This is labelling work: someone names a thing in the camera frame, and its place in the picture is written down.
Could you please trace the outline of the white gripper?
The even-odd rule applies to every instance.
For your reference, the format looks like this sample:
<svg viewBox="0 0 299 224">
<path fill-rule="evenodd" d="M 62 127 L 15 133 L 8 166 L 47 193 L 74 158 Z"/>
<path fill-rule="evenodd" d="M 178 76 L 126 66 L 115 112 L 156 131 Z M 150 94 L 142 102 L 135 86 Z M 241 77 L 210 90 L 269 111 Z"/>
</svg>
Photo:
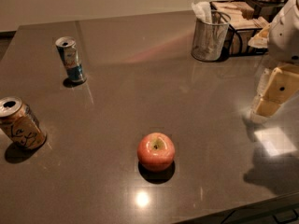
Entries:
<svg viewBox="0 0 299 224">
<path fill-rule="evenodd" d="M 264 123 L 299 91 L 299 0 L 288 0 L 272 20 L 268 50 L 279 63 L 265 68 L 253 99 L 249 119 Z"/>
</svg>

